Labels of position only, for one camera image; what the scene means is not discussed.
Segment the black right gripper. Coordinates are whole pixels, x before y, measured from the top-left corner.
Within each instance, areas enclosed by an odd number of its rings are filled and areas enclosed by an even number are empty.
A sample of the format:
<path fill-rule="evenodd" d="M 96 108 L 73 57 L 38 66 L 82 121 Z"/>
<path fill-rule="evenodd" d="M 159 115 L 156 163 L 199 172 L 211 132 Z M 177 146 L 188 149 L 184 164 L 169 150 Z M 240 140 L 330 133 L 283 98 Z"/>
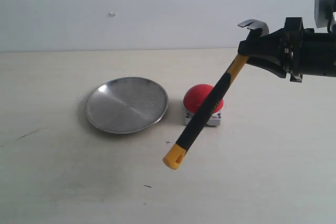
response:
<path fill-rule="evenodd" d="M 331 34 L 304 28 L 301 17 L 287 17 L 284 28 L 261 36 L 262 29 L 250 30 L 238 46 L 238 53 L 249 56 L 247 64 L 264 69 L 290 81 L 301 83 L 304 75 L 331 77 Z M 271 61 L 281 61 L 280 40 L 283 35 L 285 70 Z"/>

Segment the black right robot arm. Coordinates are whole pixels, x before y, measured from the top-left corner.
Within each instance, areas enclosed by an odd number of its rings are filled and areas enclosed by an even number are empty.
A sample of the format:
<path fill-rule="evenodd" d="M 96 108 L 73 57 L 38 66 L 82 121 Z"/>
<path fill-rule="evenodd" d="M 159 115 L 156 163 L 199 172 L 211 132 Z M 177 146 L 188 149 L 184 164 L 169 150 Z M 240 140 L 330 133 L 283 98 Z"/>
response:
<path fill-rule="evenodd" d="M 335 77 L 335 34 L 304 28 L 301 17 L 287 17 L 284 27 L 270 33 L 266 23 L 248 19 L 238 24 L 249 34 L 238 46 L 247 64 L 291 82 L 304 75 Z"/>

